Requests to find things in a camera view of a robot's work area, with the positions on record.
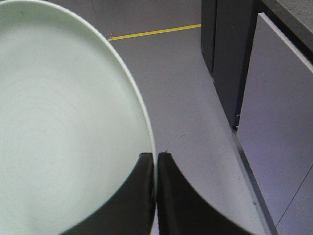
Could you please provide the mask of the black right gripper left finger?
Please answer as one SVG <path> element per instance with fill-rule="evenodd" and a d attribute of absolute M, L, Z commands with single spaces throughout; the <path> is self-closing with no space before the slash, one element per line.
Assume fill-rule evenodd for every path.
<path fill-rule="evenodd" d="M 152 153 L 141 153 L 118 191 L 96 212 L 64 235 L 149 235 L 155 215 Z"/>

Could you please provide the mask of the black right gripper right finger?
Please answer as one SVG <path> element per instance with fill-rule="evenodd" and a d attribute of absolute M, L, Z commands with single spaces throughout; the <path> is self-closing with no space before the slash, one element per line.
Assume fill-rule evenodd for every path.
<path fill-rule="evenodd" d="M 157 159 L 157 217 L 161 235 L 249 235 L 207 203 L 186 180 L 171 153 Z"/>

